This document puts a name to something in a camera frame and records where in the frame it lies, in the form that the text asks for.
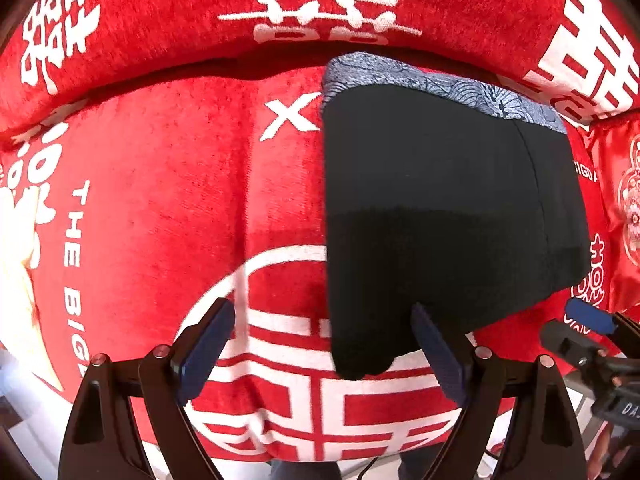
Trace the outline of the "black pants with grey waistband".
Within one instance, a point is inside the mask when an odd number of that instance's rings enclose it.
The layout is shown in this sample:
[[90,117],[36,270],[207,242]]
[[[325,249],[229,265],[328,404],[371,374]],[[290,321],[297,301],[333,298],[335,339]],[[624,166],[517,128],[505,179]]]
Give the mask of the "black pants with grey waistband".
[[552,107],[354,52],[326,66],[321,118],[341,378],[416,350],[416,304],[471,333],[589,273],[586,208]]

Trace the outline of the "red sofa seat cover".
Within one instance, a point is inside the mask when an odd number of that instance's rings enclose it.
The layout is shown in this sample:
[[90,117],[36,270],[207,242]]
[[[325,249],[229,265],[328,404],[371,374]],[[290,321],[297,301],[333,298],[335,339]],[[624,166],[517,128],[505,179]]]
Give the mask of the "red sofa seat cover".
[[238,330],[188,409],[210,456],[334,462],[442,442],[458,412],[421,352],[360,382],[334,372],[321,77],[207,64],[62,110],[3,61],[1,187],[40,192],[36,308],[2,308],[6,348],[70,399],[96,352],[141,356],[227,296]]

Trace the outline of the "red sofa back cushion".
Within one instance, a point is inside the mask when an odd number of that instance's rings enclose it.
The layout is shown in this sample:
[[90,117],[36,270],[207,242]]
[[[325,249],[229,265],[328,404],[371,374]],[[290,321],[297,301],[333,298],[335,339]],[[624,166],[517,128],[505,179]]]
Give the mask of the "red sofa back cushion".
[[35,0],[1,55],[1,134],[111,84],[293,42],[451,58],[581,124],[639,105],[639,41],[611,0]]

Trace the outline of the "red embroidered pillow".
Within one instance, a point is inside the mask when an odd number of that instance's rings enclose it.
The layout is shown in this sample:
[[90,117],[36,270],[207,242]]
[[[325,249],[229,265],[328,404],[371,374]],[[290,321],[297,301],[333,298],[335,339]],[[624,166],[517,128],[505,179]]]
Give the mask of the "red embroidered pillow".
[[610,308],[639,318],[639,113],[594,122],[587,151],[611,242]]

